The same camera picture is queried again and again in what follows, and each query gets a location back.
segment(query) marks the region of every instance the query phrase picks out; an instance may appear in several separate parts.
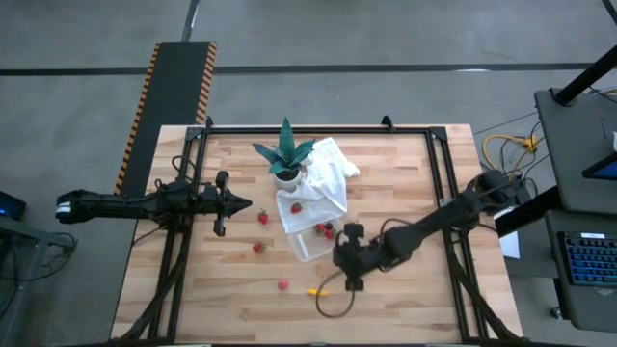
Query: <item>white towel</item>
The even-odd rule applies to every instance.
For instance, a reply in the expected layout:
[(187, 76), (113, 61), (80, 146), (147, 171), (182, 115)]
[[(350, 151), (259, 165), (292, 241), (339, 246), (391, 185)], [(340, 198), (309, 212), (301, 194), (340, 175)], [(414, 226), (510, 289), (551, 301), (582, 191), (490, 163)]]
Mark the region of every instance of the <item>white towel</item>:
[[(298, 188), (289, 193), (277, 192), (277, 205), (285, 233), (292, 234), (318, 223), (339, 218), (347, 212), (347, 183), (345, 177), (360, 174), (358, 167), (347, 160), (333, 138), (313, 145), (312, 164)], [(291, 206), (299, 202), (300, 213), (291, 213)]]

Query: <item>white paper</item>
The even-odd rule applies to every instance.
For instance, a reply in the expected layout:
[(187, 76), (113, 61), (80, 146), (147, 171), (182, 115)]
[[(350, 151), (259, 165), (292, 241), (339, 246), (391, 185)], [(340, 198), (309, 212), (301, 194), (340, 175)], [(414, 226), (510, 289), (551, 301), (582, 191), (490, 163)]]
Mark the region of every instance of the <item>white paper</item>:
[[(506, 209), (503, 209), (497, 212), (493, 219), (496, 220), (504, 214), (509, 213), (513, 209), (514, 207), (508, 207)], [(517, 230), (512, 231), (511, 233), (501, 237), (499, 239), (499, 245), (501, 246), (501, 253), (503, 254), (503, 256), (521, 259), (521, 250), (519, 249), (519, 232)]]
[[(276, 195), (282, 227), (293, 234), (318, 223), (339, 218), (347, 212), (346, 177), (360, 174), (347, 160), (333, 138), (313, 145), (312, 164), (302, 183), (292, 193), (279, 190)], [(302, 212), (291, 214), (291, 206), (299, 202)]]

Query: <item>keyboard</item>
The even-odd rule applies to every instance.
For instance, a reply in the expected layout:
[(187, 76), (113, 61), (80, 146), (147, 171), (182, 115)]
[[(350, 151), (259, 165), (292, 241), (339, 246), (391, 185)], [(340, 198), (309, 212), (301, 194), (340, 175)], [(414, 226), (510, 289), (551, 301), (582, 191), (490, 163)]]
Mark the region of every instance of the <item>keyboard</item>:
[(583, 234), (559, 235), (570, 283), (617, 287), (617, 239), (580, 237)]

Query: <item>concrete floor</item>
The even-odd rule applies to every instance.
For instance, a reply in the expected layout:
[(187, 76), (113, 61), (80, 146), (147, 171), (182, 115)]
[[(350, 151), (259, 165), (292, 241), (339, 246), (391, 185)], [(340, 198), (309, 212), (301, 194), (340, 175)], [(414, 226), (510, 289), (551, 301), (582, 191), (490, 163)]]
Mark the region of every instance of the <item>concrete floor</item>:
[[(178, 41), (188, 0), (0, 0), (0, 68), (143, 67), (159, 41)], [(192, 40), (219, 43), (217, 66), (592, 62), (617, 27), (600, 0), (202, 0)], [(216, 123), (470, 123), (474, 130), (534, 110), (533, 92), (579, 71), (215, 76)], [(143, 76), (0, 77), (0, 190), (29, 204), (26, 222), (69, 231), (79, 248), (37, 283), (23, 346), (109, 336), (133, 222), (58, 224), (53, 206), (74, 188), (111, 192)], [(617, 85), (610, 73), (596, 87)], [(527, 134), (536, 117), (477, 136)], [(490, 152), (496, 157), (498, 146)], [(541, 148), (540, 156), (546, 153)], [(554, 184), (550, 162), (532, 174)], [(512, 278), (532, 340), (610, 345), (548, 317), (550, 280)]]

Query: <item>yellow cable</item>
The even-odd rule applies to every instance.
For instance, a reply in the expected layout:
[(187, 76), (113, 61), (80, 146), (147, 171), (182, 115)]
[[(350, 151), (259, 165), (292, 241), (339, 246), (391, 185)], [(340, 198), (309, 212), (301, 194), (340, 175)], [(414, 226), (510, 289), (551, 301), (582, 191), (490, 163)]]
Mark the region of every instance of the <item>yellow cable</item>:
[(495, 134), (495, 135), (487, 136), (484, 139), (484, 141), (482, 142), (482, 152), (484, 153), (484, 159), (486, 159), (486, 161), (489, 163), (491, 168), (493, 168), (494, 170), (499, 170), (499, 169), (497, 168), (497, 166), (491, 160), (491, 157), (489, 156), (489, 152), (486, 149), (486, 145), (492, 139), (506, 139), (506, 140), (510, 140), (510, 141), (514, 141), (514, 142), (518, 142), (518, 143), (524, 144), (524, 139), (516, 138), (516, 137), (510, 136), (510, 135)]
[(510, 173), (510, 177), (508, 177), (508, 182), (512, 182), (512, 179), (514, 178), (514, 174), (516, 173), (517, 169), (519, 168), (519, 165), (521, 164), (521, 162), (523, 161), (523, 158), (528, 154), (528, 153), (532, 153), (536, 150), (538, 150), (538, 144), (540, 144), (541, 142), (544, 141), (544, 136), (541, 137), (540, 139), (538, 139), (538, 141), (536, 141), (535, 143), (532, 143), (532, 148), (531, 151), (529, 151), (529, 148), (521, 155), (521, 157), (519, 158), (519, 160), (517, 161), (517, 164), (514, 166), (514, 169), (512, 169), (512, 172)]

